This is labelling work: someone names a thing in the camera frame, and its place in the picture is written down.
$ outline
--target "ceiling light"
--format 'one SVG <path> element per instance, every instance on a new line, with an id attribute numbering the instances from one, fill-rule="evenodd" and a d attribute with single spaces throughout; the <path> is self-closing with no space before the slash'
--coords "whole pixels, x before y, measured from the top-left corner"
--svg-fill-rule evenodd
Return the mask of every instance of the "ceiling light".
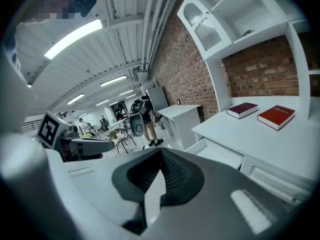
<path id="1" fill-rule="evenodd" d="M 47 51 L 47 53 L 44 56 L 52 60 L 63 49 L 67 48 L 75 41 L 99 29 L 102 29 L 100 19 L 97 19 L 82 27 L 79 27 L 75 31 L 71 32 L 70 34 L 62 38 L 59 42 L 57 42 L 50 50 Z"/>
<path id="2" fill-rule="evenodd" d="M 75 97 L 74 99 L 70 100 L 69 102 L 67 102 L 68 105 L 70 105 L 71 103 L 74 103 L 75 101 L 79 100 L 80 98 L 82 98 L 83 96 L 85 96 L 83 93 L 81 93 L 80 95 L 78 95 L 77 97 Z"/>
<path id="3" fill-rule="evenodd" d="M 131 96 L 129 96 L 129 97 L 126 97 L 126 99 L 128 99 L 128 98 L 131 98 L 131 97 L 133 97 L 133 96 L 136 96 L 136 94 L 134 94 L 134 95 L 131 95 Z"/>
<path id="4" fill-rule="evenodd" d="M 108 102 L 109 101 L 109 99 L 107 99 L 107 100 L 105 100 L 105 101 L 102 101 L 102 102 L 100 102 L 99 104 L 97 104 L 96 106 L 99 106 L 99 105 L 101 105 L 102 103 L 105 103 L 105 102 Z"/>
<path id="5" fill-rule="evenodd" d="M 112 105 L 114 105 L 114 104 L 117 104 L 119 101 L 117 101 L 117 102 L 115 102 L 115 103 L 112 103 L 112 104 L 110 104 L 109 106 L 112 106 Z"/>
<path id="6" fill-rule="evenodd" d="M 126 75 L 123 75 L 123 76 L 120 76 L 120 77 L 118 77 L 118 78 L 112 79 L 112 80 L 110 80 L 110 81 L 108 81 L 108 82 L 101 83 L 100 85 L 103 87 L 103 86 L 112 84 L 112 83 L 114 83 L 114 82 L 116 82 L 116 81 L 119 81 L 119 80 L 122 80 L 122 79 L 126 79 L 126 78 L 127 78 L 127 76 L 126 76 Z"/>
<path id="7" fill-rule="evenodd" d="M 119 95 L 124 95 L 124 94 L 128 94 L 128 93 L 131 93 L 131 92 L 133 92 L 134 90 L 128 90 L 128 91 L 126 91 L 126 92 L 124 92 L 124 93 L 121 93 L 121 94 L 119 94 Z"/>

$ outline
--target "white floor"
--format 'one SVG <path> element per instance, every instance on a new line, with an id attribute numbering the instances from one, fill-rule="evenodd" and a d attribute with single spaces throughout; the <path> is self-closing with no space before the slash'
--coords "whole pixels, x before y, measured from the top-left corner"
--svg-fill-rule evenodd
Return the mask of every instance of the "white floor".
<path id="1" fill-rule="evenodd" d="M 175 137 L 169 136 L 167 130 L 161 129 L 160 126 L 156 126 L 155 133 L 158 139 L 163 139 L 163 143 L 158 146 L 152 146 L 151 148 L 170 148 L 170 149 L 177 149 L 179 150 L 178 144 L 175 140 Z M 105 139 L 104 136 L 106 134 L 100 133 L 100 138 Z M 108 158 L 117 156 L 130 156 L 132 152 L 137 152 L 143 150 L 143 147 L 148 147 L 148 141 L 144 136 L 135 137 L 131 135 L 133 141 L 129 138 L 127 140 L 127 145 L 124 145 L 128 154 L 119 147 L 119 154 L 116 150 L 111 150 L 103 155 L 106 155 Z M 145 216 L 147 225 L 149 226 L 152 224 L 160 214 L 160 197 L 166 193 L 166 183 L 165 178 L 161 171 L 158 173 L 156 178 L 154 179 L 153 183 L 151 184 L 149 190 L 145 193 L 144 196 L 144 207 L 145 207 Z"/>

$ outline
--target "black shoe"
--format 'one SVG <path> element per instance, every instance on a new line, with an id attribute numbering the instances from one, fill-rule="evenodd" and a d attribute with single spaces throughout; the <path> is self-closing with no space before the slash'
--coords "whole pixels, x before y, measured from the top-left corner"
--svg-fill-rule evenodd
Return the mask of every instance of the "black shoe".
<path id="1" fill-rule="evenodd" d="M 155 146 L 158 146 L 159 144 L 161 144 L 162 142 L 164 142 L 164 140 L 162 138 L 158 139 L 157 143 L 154 143 Z"/>
<path id="2" fill-rule="evenodd" d="M 156 144 L 155 144 L 155 140 L 154 140 L 154 139 L 153 139 L 153 140 L 151 140 L 151 143 L 149 144 L 149 147 L 151 147 L 153 144 L 154 144 L 154 145 L 156 145 Z"/>

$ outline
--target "book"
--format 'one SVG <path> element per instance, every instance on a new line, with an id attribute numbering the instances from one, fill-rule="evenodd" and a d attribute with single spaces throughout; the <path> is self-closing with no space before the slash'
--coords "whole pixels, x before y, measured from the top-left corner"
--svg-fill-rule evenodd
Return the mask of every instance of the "book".
<path id="1" fill-rule="evenodd" d="M 240 119 L 252 114 L 253 112 L 256 112 L 257 110 L 258 105 L 245 102 L 240 105 L 228 108 L 226 110 L 226 113 L 230 116 Z"/>
<path id="2" fill-rule="evenodd" d="M 294 118 L 295 114 L 296 111 L 293 109 L 276 105 L 261 114 L 258 114 L 258 121 L 279 131 Z"/>

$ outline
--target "white ceiling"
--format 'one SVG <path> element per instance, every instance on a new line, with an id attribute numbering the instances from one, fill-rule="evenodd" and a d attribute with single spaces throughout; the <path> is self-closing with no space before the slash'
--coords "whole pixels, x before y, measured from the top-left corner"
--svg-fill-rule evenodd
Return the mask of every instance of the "white ceiling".
<path id="1" fill-rule="evenodd" d="M 157 1 L 152 2 L 152 14 Z M 115 16 L 113 19 L 109 16 L 112 9 L 108 11 L 107 0 L 98 0 L 86 18 L 75 14 L 73 19 L 54 19 L 42 24 L 18 27 L 17 54 L 21 72 L 39 96 L 30 116 L 43 114 L 46 110 L 65 112 L 90 109 L 107 99 L 110 102 L 106 104 L 116 102 L 120 93 L 131 89 L 139 92 L 140 84 L 136 82 L 133 70 L 141 65 L 147 0 L 111 2 Z M 158 20 L 164 13 L 166 2 L 164 0 L 162 3 Z M 174 2 L 171 0 L 166 15 L 170 13 Z M 146 46 L 150 38 L 152 14 L 148 23 Z M 52 60 L 44 56 L 63 37 L 96 19 L 100 19 L 103 29 L 79 39 Z M 127 79 L 100 86 L 101 83 L 123 75 L 127 75 Z M 82 93 L 85 94 L 83 98 L 67 105 L 68 101 Z"/>

